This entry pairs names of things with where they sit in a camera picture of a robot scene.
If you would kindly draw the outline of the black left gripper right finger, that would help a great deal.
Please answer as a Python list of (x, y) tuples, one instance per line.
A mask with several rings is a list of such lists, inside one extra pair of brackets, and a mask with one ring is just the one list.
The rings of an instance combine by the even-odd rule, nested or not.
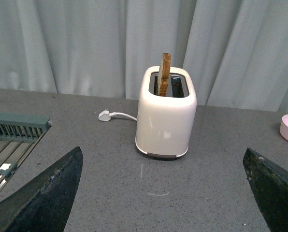
[(272, 232), (288, 232), (288, 171), (248, 148), (243, 165), (254, 198)]

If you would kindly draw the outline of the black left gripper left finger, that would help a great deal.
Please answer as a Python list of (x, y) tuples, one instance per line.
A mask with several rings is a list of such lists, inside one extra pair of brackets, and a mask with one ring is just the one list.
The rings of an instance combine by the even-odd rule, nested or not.
[(0, 202), (0, 232), (62, 232), (78, 190), (83, 154), (75, 147)]

